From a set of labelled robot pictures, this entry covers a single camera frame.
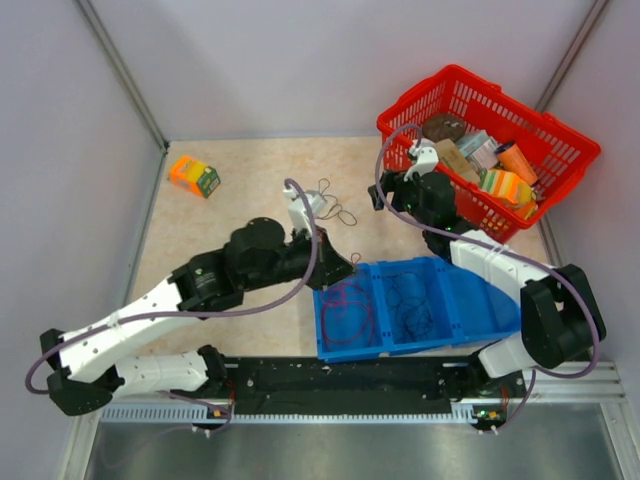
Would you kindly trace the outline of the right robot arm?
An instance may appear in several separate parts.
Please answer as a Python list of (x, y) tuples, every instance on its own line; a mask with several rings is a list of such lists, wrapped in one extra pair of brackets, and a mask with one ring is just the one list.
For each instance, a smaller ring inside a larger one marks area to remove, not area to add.
[(444, 173), (386, 171), (369, 187), (375, 210), (388, 209), (421, 229), (430, 251), (470, 271), (506, 294), (520, 309), (518, 332), (469, 358), (466, 380), (487, 396), (504, 377), (521, 370), (555, 376), (556, 367), (590, 355), (589, 374), (600, 360), (606, 328), (584, 271), (573, 264), (552, 267), (494, 241), (456, 208), (456, 191)]

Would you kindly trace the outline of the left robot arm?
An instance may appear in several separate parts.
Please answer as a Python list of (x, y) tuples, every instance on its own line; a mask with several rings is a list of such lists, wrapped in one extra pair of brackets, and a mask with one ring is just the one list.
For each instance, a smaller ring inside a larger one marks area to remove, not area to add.
[(304, 227), (287, 235), (273, 219), (252, 219), (222, 248), (192, 257), (103, 320), (76, 331), (43, 333), (42, 354), (52, 369), (46, 393), (68, 416), (151, 392), (213, 398), (228, 384), (224, 357), (216, 348), (205, 345), (169, 356), (138, 356), (135, 350), (178, 328), (239, 315), (249, 292), (289, 282), (323, 290), (354, 272), (325, 229)]

